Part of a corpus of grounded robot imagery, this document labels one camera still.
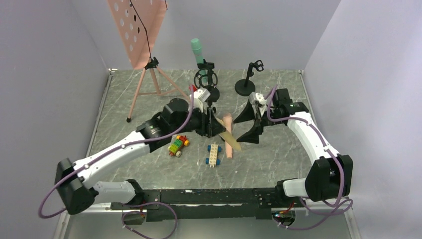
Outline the yellow cream microphone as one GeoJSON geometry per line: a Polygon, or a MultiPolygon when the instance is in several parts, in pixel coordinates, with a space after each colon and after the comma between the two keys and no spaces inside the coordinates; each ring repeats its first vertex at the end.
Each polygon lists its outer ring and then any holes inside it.
{"type": "Polygon", "coordinates": [[[219,118],[216,118],[217,122],[221,124],[221,126],[224,127],[225,131],[219,133],[218,135],[224,139],[226,143],[228,143],[232,149],[235,151],[241,151],[241,146],[239,142],[236,141],[236,139],[232,135],[232,125],[231,123],[225,124],[225,121],[219,118]]]}

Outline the black round-base mic stand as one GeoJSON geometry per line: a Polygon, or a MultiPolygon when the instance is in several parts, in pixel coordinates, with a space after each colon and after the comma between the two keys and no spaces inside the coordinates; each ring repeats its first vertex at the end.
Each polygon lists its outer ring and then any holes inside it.
{"type": "Polygon", "coordinates": [[[197,64],[198,71],[194,77],[194,84],[197,89],[204,88],[208,90],[211,94],[207,99],[209,105],[216,102],[219,97],[220,93],[217,88],[218,84],[218,76],[217,73],[214,71],[214,63],[207,62],[205,59],[203,63],[197,64]]]}

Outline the black shock-mount tripod stand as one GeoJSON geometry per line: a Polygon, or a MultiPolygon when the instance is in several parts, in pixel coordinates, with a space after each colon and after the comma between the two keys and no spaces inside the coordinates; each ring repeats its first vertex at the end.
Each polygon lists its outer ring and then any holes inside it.
{"type": "Polygon", "coordinates": [[[213,106],[213,103],[216,103],[220,98],[220,92],[217,88],[218,77],[213,69],[199,69],[194,76],[194,85],[196,89],[203,89],[209,92],[208,98],[205,100],[208,108],[212,110],[213,113],[216,113],[216,108],[213,106]]]}

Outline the teal green microphone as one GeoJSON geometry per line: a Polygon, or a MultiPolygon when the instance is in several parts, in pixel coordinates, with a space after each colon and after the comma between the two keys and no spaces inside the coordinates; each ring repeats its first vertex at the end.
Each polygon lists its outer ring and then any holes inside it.
{"type": "Polygon", "coordinates": [[[194,76],[194,83],[197,88],[208,85],[208,69],[202,54],[202,44],[198,38],[191,40],[191,49],[196,59],[198,71],[194,76]]]}

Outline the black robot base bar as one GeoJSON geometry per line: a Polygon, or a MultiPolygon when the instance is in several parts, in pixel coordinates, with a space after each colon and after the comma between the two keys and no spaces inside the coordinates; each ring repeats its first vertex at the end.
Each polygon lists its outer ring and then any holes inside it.
{"type": "Polygon", "coordinates": [[[111,210],[146,212],[147,222],[170,219],[255,218],[270,220],[289,206],[301,207],[298,197],[287,197],[278,187],[231,189],[144,190],[144,206],[112,202],[111,210]]]}

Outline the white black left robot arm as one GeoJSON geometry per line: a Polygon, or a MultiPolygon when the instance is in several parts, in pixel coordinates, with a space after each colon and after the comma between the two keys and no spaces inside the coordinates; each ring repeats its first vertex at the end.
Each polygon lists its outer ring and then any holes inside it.
{"type": "Polygon", "coordinates": [[[206,137],[219,135],[233,149],[241,150],[212,112],[202,112],[186,100],[174,98],[161,112],[114,145],[75,162],[64,159],[58,163],[55,183],[66,211],[75,215],[99,203],[139,207],[145,203],[145,194],[135,180],[102,182],[100,179],[109,171],[169,144],[173,135],[191,131],[206,137]]]}

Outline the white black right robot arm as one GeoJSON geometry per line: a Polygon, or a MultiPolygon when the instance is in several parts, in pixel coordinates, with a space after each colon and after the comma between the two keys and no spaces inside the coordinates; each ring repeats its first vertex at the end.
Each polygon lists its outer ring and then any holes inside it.
{"type": "Polygon", "coordinates": [[[353,161],[349,155],[339,153],[315,125],[309,109],[302,102],[293,102],[287,89],[276,89],[267,95],[253,92],[246,107],[233,123],[253,120],[253,127],[238,139],[226,130],[220,136],[239,150],[240,143],[259,143],[266,126],[286,125],[298,138],[311,161],[306,178],[287,179],[277,183],[281,196],[322,201],[330,207],[338,206],[350,192],[353,161]]]}

